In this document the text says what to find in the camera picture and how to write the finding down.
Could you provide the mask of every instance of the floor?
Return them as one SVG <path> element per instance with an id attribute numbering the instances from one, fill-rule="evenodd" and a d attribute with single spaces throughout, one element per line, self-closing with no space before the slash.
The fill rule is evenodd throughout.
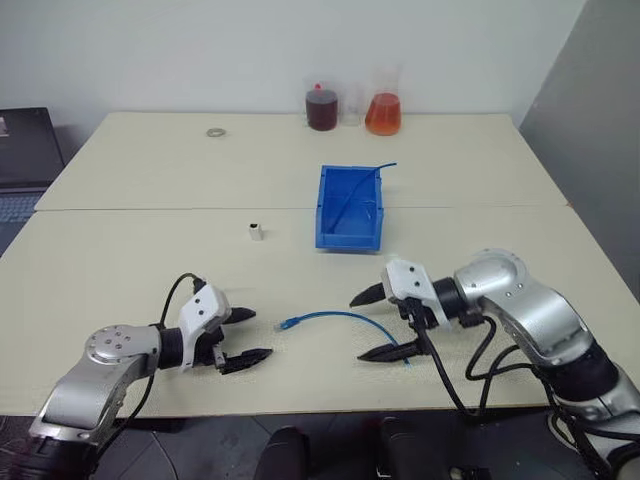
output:
<path id="1" fill-rule="evenodd" d="M 371 480 L 372 433 L 390 415 L 419 428 L 430 445 L 425 460 L 437 462 L 443 472 L 450 466 L 473 465 L 489 468 L 494 480 L 593 479 L 577 454 L 548 432 L 543 411 L 477 427 L 463 425 L 451 411 L 187 419 L 178 433 L 125 431 L 105 454 L 94 479 L 173 480 L 157 439 L 180 480 L 250 480 L 271 433 L 295 425 L 310 437 L 314 480 Z M 30 422 L 29 417 L 0 417 L 0 479 L 7 478 L 11 456 Z"/>

